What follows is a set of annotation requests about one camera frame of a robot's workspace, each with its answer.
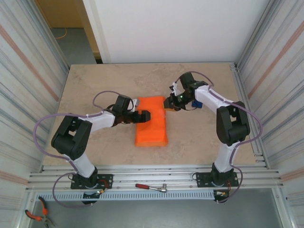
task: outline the pliers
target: pliers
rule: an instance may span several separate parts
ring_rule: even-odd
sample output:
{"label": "pliers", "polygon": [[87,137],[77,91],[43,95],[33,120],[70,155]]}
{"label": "pliers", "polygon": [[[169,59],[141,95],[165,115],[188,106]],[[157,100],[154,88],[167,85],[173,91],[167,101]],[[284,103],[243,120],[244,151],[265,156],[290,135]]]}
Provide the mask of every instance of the pliers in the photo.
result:
{"label": "pliers", "polygon": [[50,222],[53,226],[54,223],[47,217],[47,214],[48,214],[48,209],[47,209],[47,204],[46,202],[44,201],[44,199],[39,196],[38,199],[41,201],[42,203],[42,214],[43,216],[35,216],[35,215],[32,215],[29,210],[25,210],[25,214],[30,218],[30,219],[33,219],[33,220],[37,220],[37,221],[42,221],[43,224],[45,225],[46,228],[49,228],[48,226],[48,223]]}

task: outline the blue object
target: blue object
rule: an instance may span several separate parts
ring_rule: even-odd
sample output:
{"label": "blue object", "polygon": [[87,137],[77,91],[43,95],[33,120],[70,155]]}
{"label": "blue object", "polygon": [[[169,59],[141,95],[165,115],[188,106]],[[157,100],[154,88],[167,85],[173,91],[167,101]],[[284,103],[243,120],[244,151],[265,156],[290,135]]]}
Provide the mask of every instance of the blue object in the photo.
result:
{"label": "blue object", "polygon": [[192,101],[192,107],[196,107],[196,108],[202,108],[203,107],[203,103],[199,102],[197,100]]}

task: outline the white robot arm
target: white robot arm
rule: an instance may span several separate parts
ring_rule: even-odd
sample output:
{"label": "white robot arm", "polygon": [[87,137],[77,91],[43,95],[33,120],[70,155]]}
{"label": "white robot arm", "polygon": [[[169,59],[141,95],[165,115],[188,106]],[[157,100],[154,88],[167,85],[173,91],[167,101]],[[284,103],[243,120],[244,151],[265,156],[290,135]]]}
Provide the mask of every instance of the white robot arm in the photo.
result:
{"label": "white robot arm", "polygon": [[60,154],[67,157],[77,169],[77,176],[86,187],[92,188],[97,182],[97,168],[89,161],[85,149],[91,132],[114,127],[120,123],[144,123],[150,120],[150,112],[135,111],[139,100],[119,95],[115,104],[101,115],[87,118],[65,116],[51,141]]}
{"label": "white robot arm", "polygon": [[[220,140],[218,157],[212,165],[211,176],[213,183],[217,186],[227,182],[233,174],[233,163],[237,153],[236,145],[245,140],[249,135],[250,128],[246,112],[234,107],[229,103],[234,103],[220,94],[216,93],[204,81],[195,81],[191,73],[185,73],[180,77],[180,82],[184,88],[184,92],[180,93],[176,82],[170,87],[173,91],[165,100],[164,107],[166,109],[174,109],[179,111],[185,109],[185,105],[189,102],[197,100],[202,102],[217,116],[217,135]],[[245,107],[241,101],[235,104]]]}

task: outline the cable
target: cable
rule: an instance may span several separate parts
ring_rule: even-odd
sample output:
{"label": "cable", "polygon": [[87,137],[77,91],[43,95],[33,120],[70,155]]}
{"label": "cable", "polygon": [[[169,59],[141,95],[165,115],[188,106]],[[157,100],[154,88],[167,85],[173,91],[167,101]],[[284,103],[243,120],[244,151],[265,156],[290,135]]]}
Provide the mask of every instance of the cable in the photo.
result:
{"label": "cable", "polygon": [[109,188],[109,184],[108,182],[106,182],[106,180],[98,180],[98,182],[103,182],[104,186],[108,189]]}
{"label": "cable", "polygon": [[[211,79],[208,78],[206,75],[202,74],[201,72],[198,72],[198,71],[187,71],[187,72],[183,73],[181,76],[183,76],[186,73],[195,73],[195,74],[202,75],[204,78],[206,78],[211,83],[212,86],[214,86],[214,83],[211,81]],[[177,83],[180,80],[181,76],[178,77],[178,79],[175,81],[175,83]]]}
{"label": "cable", "polygon": [[71,181],[73,180],[73,177],[72,178],[70,178],[70,174],[67,176]]}
{"label": "cable", "polygon": [[111,109],[114,106],[114,104],[111,104],[109,106],[107,106],[107,109]]}
{"label": "cable", "polygon": [[[102,91],[102,92],[99,92],[98,94],[96,94],[95,97],[93,98],[93,105],[94,105],[95,107],[97,107],[97,108],[100,108],[102,111],[104,111],[104,109],[103,109],[101,106],[95,104],[95,100],[96,100],[96,98],[97,98],[100,94],[103,94],[103,93],[114,93],[114,94],[120,95],[120,93],[115,92],[115,91],[112,91],[112,90],[105,90],[105,91]],[[133,109],[133,108],[134,108],[134,102],[133,102],[132,99],[131,99],[131,103],[132,103],[132,109]]]}
{"label": "cable", "polygon": [[227,185],[228,185],[228,191],[229,191],[229,193],[230,193],[230,190],[231,190],[231,182],[230,182],[229,180],[228,180]]}
{"label": "cable", "polygon": [[196,181],[196,179],[194,179],[193,178],[193,176],[195,175],[195,174],[197,174],[198,172],[195,172],[194,174],[192,174],[192,180],[195,180]]}
{"label": "cable", "polygon": [[63,178],[64,176],[67,176],[67,175],[71,175],[71,174],[76,174],[75,172],[67,172],[63,175],[61,175],[54,183],[53,185],[53,189],[52,189],[52,194],[53,194],[53,198],[55,200],[56,203],[58,203],[59,205],[61,205],[62,207],[65,207],[65,208],[85,208],[85,207],[88,207],[88,206],[91,206],[91,204],[85,204],[85,205],[76,205],[76,206],[68,206],[66,204],[63,204],[61,203],[55,196],[55,187],[56,187],[56,184],[58,183],[58,181]]}
{"label": "cable", "polygon": [[239,167],[237,167],[237,166],[235,166],[235,165],[232,164],[232,159],[233,159],[233,156],[234,156],[234,154],[235,154],[235,152],[236,152],[236,150],[237,150],[237,147],[239,147],[240,145],[246,144],[246,143],[250,143],[250,142],[252,142],[252,141],[258,139],[258,138],[262,135],[263,126],[262,126],[262,123],[261,123],[261,121],[259,120],[259,118],[258,118],[254,113],[252,113],[251,111],[249,111],[248,109],[245,109],[244,107],[239,106],[239,105],[234,104],[234,103],[231,103],[231,102],[229,102],[229,101],[226,101],[226,100],[222,99],[221,97],[219,97],[218,95],[216,95],[215,93],[213,93],[210,89],[211,89],[212,87],[214,87],[214,83],[213,83],[206,75],[204,75],[204,74],[202,74],[202,73],[200,73],[200,72],[197,72],[197,71],[188,71],[188,72],[186,72],[186,73],[196,73],[196,74],[199,74],[199,75],[202,75],[203,77],[205,77],[205,78],[210,82],[210,84],[211,84],[211,85],[209,86],[209,88],[208,88],[208,91],[209,91],[209,93],[210,93],[212,96],[214,96],[215,98],[217,98],[218,100],[220,100],[220,101],[222,101],[222,102],[224,102],[224,103],[226,103],[226,104],[232,105],[232,106],[234,106],[234,107],[236,107],[236,108],[239,108],[239,109],[243,110],[244,112],[250,114],[253,118],[255,118],[255,120],[258,122],[259,127],[260,127],[260,132],[257,134],[256,137],[254,137],[254,138],[252,138],[252,139],[250,139],[250,140],[247,140],[247,141],[243,141],[243,142],[238,143],[238,144],[235,146],[235,148],[233,149],[232,153],[231,153],[231,156],[230,156],[230,159],[229,159],[229,164],[231,165],[232,168],[237,169],[237,170],[240,172],[240,174],[241,174],[241,180],[240,180],[240,182],[239,182],[239,185],[238,185],[237,189],[235,189],[235,191],[234,191],[231,195],[229,195],[226,199],[223,199],[223,200],[219,201],[219,203],[224,203],[224,202],[226,202],[229,198],[233,197],[233,196],[237,193],[237,191],[239,190],[239,188],[241,187],[241,184],[242,184],[242,182],[243,182],[243,172],[242,172],[242,170],[241,170]]}
{"label": "cable", "polygon": [[34,126],[34,130],[33,130],[33,139],[34,139],[34,143],[37,146],[37,148],[45,155],[53,157],[53,158],[60,158],[60,159],[64,159],[66,161],[68,161],[71,166],[75,169],[76,172],[78,172],[77,167],[71,162],[71,160],[69,158],[63,157],[63,156],[58,156],[58,155],[53,155],[50,154],[48,152],[46,152],[39,144],[37,141],[37,128],[39,126],[39,124],[44,121],[45,119],[48,119],[50,117],[56,117],[56,116],[73,116],[73,117],[80,117],[80,118],[90,118],[90,117],[97,117],[102,115],[102,113],[98,113],[98,114],[92,114],[92,115],[77,115],[77,114],[71,114],[71,113],[56,113],[56,114],[51,114],[51,115],[47,115],[42,117],[40,120],[37,121],[37,123]]}
{"label": "cable", "polygon": [[61,38],[65,37],[67,35],[67,29],[65,28],[65,30],[66,30],[66,33],[63,36],[61,36],[61,37],[55,37],[55,39],[61,39]]}
{"label": "cable", "polygon": [[98,108],[101,109],[101,112],[100,112],[100,113],[91,114],[91,115],[88,115],[88,114],[87,114],[87,115],[78,115],[78,114],[71,114],[71,113],[57,113],[57,114],[51,114],[51,115],[47,115],[47,116],[42,117],[40,120],[38,120],[38,121],[36,122],[36,124],[35,124],[35,126],[34,126],[34,130],[33,130],[33,139],[34,139],[34,143],[35,143],[35,145],[37,146],[37,148],[38,148],[43,154],[45,154],[45,155],[47,155],[47,156],[50,156],[50,157],[53,157],[53,158],[60,158],[60,159],[64,159],[64,160],[68,161],[68,162],[71,164],[71,166],[72,166],[72,167],[75,169],[75,171],[76,171],[76,172],[68,172],[68,173],[66,173],[66,174],[61,175],[61,176],[55,181],[55,183],[54,183],[54,185],[53,185],[52,193],[53,193],[53,198],[54,198],[54,200],[55,200],[59,205],[65,207],[65,208],[82,208],[82,207],[90,206],[90,204],[81,205],[81,206],[67,206],[67,205],[65,205],[65,204],[63,204],[63,203],[61,203],[61,202],[59,202],[59,200],[57,200],[57,198],[56,198],[56,196],[55,196],[55,186],[56,186],[56,184],[58,183],[58,181],[59,181],[61,178],[63,178],[64,176],[66,176],[66,175],[68,175],[68,178],[69,178],[69,175],[71,175],[71,174],[73,174],[73,175],[74,175],[74,174],[77,174],[77,173],[78,173],[78,169],[77,169],[77,167],[72,163],[72,161],[71,161],[69,158],[66,158],[66,157],[63,157],[63,156],[58,156],[58,155],[53,155],[53,154],[50,154],[50,153],[46,152],[46,151],[38,144],[38,141],[37,141],[37,128],[38,128],[39,124],[40,124],[42,121],[44,121],[44,120],[46,120],[46,119],[48,119],[48,118],[51,118],[51,117],[56,117],[56,116],[72,116],[72,117],[78,117],[78,118],[92,118],[92,117],[101,116],[101,115],[104,113],[104,109],[103,109],[101,106],[98,106],[98,105],[95,104],[95,99],[96,99],[100,94],[106,93],[106,92],[111,92],[111,93],[119,94],[119,93],[117,93],[117,92],[115,92],[115,91],[102,91],[102,92],[98,93],[98,94],[94,97],[94,99],[93,99],[93,105],[94,105],[95,107],[98,107]]}
{"label": "cable", "polygon": [[192,109],[185,109],[185,110],[186,110],[186,111],[193,111],[193,110],[195,110],[195,109],[197,109],[197,107],[192,108]]}

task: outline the table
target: table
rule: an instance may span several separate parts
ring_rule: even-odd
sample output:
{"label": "table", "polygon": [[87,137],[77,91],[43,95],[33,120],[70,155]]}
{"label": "table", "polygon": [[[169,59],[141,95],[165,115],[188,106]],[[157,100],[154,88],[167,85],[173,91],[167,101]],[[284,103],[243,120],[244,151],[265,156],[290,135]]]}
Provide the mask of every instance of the table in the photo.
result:
{"label": "table", "polygon": [[[230,100],[239,100],[228,63],[72,65],[58,112],[97,113],[100,110],[92,106],[92,100],[95,94],[103,90],[114,90],[131,98],[156,95],[168,97],[172,82],[189,70],[204,73],[213,80],[215,91]],[[194,75],[194,78],[204,80],[200,75]],[[106,108],[115,102],[116,97],[115,94],[102,94],[96,103]],[[212,164],[219,150],[214,113],[203,107],[194,111],[167,112],[166,115],[169,140],[166,147],[136,147],[136,125],[119,124],[93,132],[86,154],[94,165]],[[56,118],[51,137],[62,119]],[[47,152],[58,154],[50,143]],[[43,163],[66,164],[62,159],[48,156]],[[255,157],[251,145],[242,145],[235,164],[253,163]]]}

